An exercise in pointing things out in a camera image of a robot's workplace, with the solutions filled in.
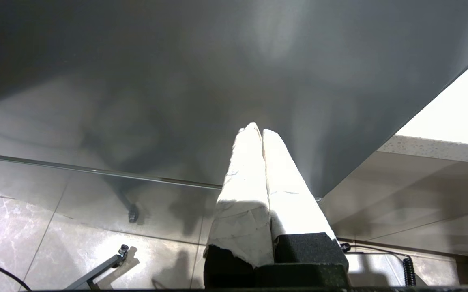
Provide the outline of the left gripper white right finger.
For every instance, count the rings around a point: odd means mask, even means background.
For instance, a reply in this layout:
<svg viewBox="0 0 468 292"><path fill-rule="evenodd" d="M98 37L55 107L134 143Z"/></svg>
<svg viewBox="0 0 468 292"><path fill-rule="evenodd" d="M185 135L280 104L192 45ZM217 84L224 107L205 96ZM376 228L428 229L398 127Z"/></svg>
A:
<svg viewBox="0 0 468 292"><path fill-rule="evenodd" d="M279 134L264 129L263 152L275 262L347 265L334 231Z"/></svg>

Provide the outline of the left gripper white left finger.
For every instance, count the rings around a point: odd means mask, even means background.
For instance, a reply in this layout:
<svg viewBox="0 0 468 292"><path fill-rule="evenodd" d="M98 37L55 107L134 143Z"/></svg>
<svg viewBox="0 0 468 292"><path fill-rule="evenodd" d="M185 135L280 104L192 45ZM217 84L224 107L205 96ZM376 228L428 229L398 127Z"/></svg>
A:
<svg viewBox="0 0 468 292"><path fill-rule="evenodd" d="M204 259L206 287L253 287L255 270L274 263L266 164L255 123L236 135Z"/></svg>

